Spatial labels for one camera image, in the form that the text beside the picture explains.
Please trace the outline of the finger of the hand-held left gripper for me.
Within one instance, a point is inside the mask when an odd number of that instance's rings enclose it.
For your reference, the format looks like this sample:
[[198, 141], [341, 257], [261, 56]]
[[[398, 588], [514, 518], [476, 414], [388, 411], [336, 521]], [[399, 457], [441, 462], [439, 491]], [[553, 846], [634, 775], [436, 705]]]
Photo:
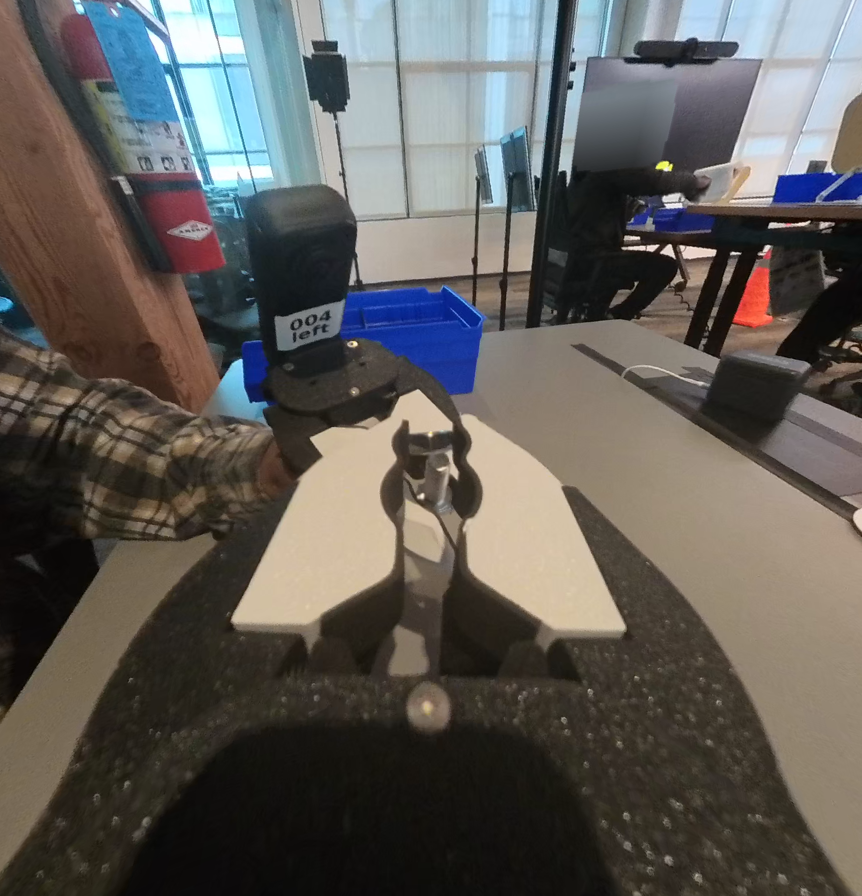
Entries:
[[364, 445], [377, 451], [389, 450], [399, 462], [405, 459], [405, 429], [401, 404], [404, 396], [392, 398], [390, 406], [356, 424], [329, 427], [313, 436], [313, 448], [320, 457]]
[[415, 390], [399, 397], [394, 406], [394, 424], [402, 425], [455, 425], [455, 416], [446, 414], [423, 392]]

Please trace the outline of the small black monitor on stand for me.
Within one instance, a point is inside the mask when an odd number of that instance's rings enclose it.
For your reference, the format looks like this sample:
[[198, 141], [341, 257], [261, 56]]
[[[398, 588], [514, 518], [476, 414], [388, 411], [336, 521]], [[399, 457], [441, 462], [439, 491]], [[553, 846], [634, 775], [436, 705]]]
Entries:
[[480, 217], [481, 207], [492, 203], [492, 187], [490, 182], [487, 153], [484, 146], [474, 152], [475, 164], [475, 191], [474, 191], [474, 215], [473, 215], [473, 252], [471, 256], [471, 304], [477, 306], [478, 285], [480, 273]]

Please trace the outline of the silver hex bolt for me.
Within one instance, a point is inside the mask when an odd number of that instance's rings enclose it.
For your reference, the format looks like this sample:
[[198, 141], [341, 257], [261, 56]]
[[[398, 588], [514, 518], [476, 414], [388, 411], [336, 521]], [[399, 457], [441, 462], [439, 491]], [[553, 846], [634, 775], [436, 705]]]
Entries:
[[459, 479], [454, 461], [455, 431], [452, 449], [445, 454], [412, 456], [408, 451], [404, 472], [406, 487], [412, 500], [427, 511], [449, 514], [459, 511]]

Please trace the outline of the orange traffic cone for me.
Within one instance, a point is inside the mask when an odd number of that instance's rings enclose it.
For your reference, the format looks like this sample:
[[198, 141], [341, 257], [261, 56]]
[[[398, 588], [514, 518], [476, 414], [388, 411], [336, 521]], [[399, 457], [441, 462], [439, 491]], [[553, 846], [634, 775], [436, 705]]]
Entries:
[[756, 329], [773, 322], [770, 314], [771, 259], [772, 249], [768, 247], [754, 264], [732, 321], [734, 326]]

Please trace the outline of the blue paper tag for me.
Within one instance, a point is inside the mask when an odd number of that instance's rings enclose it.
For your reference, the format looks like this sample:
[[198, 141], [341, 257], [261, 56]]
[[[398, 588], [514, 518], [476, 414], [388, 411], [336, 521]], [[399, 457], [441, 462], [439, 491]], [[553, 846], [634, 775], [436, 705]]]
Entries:
[[82, 2], [129, 117], [179, 123], [167, 74], [139, 13], [115, 4]]

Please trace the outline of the person's left forearm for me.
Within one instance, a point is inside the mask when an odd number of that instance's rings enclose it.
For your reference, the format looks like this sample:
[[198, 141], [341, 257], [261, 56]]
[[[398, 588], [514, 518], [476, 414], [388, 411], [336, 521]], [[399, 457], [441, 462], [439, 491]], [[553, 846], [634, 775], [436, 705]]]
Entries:
[[268, 504], [267, 427], [199, 417], [0, 327], [0, 546], [185, 540]]

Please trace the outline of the wooden desk with black legs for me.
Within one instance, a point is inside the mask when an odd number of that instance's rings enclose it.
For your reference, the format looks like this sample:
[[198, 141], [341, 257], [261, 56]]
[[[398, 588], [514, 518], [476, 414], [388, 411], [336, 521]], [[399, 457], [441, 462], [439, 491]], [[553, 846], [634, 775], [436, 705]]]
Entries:
[[709, 231], [656, 231], [629, 226], [646, 245], [683, 245], [714, 252], [684, 344], [719, 357], [745, 287], [765, 247], [841, 252], [862, 258], [862, 204], [702, 204], [694, 213], [714, 218]]

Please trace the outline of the black office chair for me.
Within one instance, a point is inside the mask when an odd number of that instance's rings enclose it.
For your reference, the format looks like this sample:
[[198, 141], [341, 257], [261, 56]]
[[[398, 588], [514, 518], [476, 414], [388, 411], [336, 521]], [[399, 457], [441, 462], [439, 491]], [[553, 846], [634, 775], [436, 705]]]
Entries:
[[183, 281], [202, 324], [253, 340], [258, 310], [244, 221], [235, 215], [214, 214], [213, 223], [225, 264], [211, 272], [185, 275]]

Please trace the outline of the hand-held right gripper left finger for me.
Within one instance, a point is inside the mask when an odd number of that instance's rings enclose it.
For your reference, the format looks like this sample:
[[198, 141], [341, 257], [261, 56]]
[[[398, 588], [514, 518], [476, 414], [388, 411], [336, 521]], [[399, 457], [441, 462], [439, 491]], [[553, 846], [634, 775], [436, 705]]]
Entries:
[[238, 632], [380, 644], [404, 602], [403, 464], [367, 445], [299, 479], [231, 617]]

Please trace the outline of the white plastic container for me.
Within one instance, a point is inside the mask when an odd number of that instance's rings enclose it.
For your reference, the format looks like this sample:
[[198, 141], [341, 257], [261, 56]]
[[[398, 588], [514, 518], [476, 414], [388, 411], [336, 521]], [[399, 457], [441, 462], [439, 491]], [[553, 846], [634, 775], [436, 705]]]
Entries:
[[707, 190], [697, 196], [691, 203], [727, 205], [741, 191], [749, 178], [751, 167], [737, 162], [718, 164], [694, 171], [698, 178], [707, 178]]

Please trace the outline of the blue bins on desk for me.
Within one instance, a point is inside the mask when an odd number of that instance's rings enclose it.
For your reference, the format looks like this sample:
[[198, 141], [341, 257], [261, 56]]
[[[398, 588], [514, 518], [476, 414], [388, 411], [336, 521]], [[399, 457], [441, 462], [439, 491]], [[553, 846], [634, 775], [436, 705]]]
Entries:
[[781, 175], [772, 196], [777, 204], [862, 205], [862, 170], [836, 174], [807, 172]]
[[627, 223], [627, 230], [658, 233], [705, 233], [714, 226], [714, 216], [700, 214], [687, 206], [646, 207]]

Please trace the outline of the black box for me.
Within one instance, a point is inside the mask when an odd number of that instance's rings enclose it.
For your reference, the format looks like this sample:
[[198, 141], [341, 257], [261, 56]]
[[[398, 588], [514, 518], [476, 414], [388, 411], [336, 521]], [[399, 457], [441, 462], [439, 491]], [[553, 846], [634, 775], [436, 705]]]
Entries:
[[703, 409], [732, 411], [776, 424], [802, 390], [813, 367], [805, 361], [740, 350], [721, 358]]

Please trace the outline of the person's left hand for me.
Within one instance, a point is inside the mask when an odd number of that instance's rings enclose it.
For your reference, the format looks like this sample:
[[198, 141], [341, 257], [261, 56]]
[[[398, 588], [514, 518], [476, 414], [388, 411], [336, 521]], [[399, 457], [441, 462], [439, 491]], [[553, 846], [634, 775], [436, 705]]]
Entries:
[[285, 462], [276, 442], [271, 442], [257, 468], [257, 486], [268, 499], [274, 500], [296, 485], [298, 475]]

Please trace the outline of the blue plastic bin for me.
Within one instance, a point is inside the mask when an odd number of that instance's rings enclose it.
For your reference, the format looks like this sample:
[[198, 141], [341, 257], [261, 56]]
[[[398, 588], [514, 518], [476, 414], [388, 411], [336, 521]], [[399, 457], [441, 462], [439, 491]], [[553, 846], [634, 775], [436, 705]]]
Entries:
[[251, 402], [274, 401], [276, 380], [304, 392], [326, 374], [358, 368], [374, 342], [433, 376], [450, 395], [473, 392], [484, 315], [449, 287], [344, 294], [341, 288], [283, 284], [257, 294], [260, 341], [242, 348]]

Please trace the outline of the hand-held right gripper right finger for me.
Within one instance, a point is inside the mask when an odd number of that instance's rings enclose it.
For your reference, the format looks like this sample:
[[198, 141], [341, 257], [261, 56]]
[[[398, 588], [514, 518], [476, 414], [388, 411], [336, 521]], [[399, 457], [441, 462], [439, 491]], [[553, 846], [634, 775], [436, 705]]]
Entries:
[[626, 622], [561, 481], [473, 415], [459, 435], [459, 484], [474, 491], [453, 571], [456, 630], [485, 653], [622, 639]]

